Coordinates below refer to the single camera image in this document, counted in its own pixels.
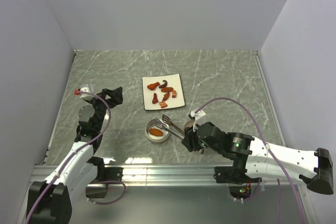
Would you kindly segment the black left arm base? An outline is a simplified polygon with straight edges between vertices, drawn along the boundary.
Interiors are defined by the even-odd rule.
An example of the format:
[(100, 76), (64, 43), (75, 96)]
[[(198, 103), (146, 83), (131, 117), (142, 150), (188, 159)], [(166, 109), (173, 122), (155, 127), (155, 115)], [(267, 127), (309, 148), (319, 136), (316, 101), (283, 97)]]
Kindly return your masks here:
[(119, 166), (117, 167), (106, 166), (103, 158), (101, 157), (92, 157), (91, 159), (87, 161), (87, 163), (93, 164), (98, 170), (96, 178), (90, 183), (91, 185), (92, 184), (104, 185), (106, 192), (108, 192), (109, 185), (122, 185), (123, 186), (123, 191), (121, 195), (112, 201), (99, 202), (95, 200), (95, 198), (99, 198), (99, 197), (92, 197), (92, 196), (89, 197), (88, 195), (86, 196), (87, 201), (93, 204), (96, 204), (96, 205), (110, 205), (122, 199), (127, 189), (125, 183), (122, 181), (123, 168)]

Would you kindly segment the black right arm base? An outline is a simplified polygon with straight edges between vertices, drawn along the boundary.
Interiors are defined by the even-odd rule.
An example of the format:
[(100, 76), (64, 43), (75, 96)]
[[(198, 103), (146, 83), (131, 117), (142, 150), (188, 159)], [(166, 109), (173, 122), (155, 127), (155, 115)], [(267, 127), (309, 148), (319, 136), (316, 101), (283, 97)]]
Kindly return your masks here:
[(252, 200), (260, 188), (261, 177), (250, 178), (246, 175), (247, 158), (235, 159), (231, 166), (216, 166), (213, 175), (217, 184), (231, 184), (228, 186), (229, 193), (234, 201), (243, 204)]

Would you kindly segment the steel serving tongs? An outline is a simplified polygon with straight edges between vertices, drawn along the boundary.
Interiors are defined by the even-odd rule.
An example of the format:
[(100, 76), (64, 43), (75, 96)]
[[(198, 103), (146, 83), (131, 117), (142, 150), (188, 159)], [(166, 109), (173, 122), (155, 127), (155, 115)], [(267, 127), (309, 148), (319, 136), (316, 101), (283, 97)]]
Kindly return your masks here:
[(179, 128), (175, 123), (173, 123), (173, 121), (165, 114), (162, 115), (160, 119), (155, 119), (154, 124), (160, 130), (167, 131), (170, 134), (179, 138), (180, 140), (185, 137), (184, 131)]

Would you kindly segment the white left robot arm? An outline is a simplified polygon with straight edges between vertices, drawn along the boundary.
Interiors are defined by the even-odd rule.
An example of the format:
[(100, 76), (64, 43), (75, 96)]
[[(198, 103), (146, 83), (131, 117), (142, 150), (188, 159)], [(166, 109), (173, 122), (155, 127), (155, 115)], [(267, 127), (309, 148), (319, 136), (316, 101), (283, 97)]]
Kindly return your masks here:
[(93, 93), (88, 85), (74, 91), (84, 100), (73, 145), (57, 168), (28, 190), (26, 223), (68, 223), (72, 206), (91, 183), (109, 184), (103, 158), (95, 157), (111, 121), (111, 109), (123, 102), (123, 88)]

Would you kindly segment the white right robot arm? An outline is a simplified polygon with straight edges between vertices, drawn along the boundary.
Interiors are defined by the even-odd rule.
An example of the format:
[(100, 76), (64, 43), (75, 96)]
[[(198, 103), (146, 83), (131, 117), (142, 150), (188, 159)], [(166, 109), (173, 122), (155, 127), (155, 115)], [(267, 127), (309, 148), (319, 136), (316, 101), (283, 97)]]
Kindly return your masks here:
[(189, 152), (209, 149), (231, 160), (230, 166), (215, 167), (218, 184), (242, 185), (263, 179), (286, 179), (304, 184), (318, 194), (332, 195), (333, 162), (327, 149), (302, 151), (271, 143), (239, 132), (224, 132), (211, 122), (186, 127), (182, 144)]

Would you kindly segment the orange glazed food piece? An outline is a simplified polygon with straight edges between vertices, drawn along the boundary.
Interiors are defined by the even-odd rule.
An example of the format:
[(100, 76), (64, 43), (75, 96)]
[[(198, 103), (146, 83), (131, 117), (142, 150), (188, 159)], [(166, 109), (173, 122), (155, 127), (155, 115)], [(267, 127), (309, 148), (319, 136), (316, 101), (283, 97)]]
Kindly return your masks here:
[(149, 129), (149, 134), (157, 137), (163, 136), (163, 132), (159, 129), (151, 128)]

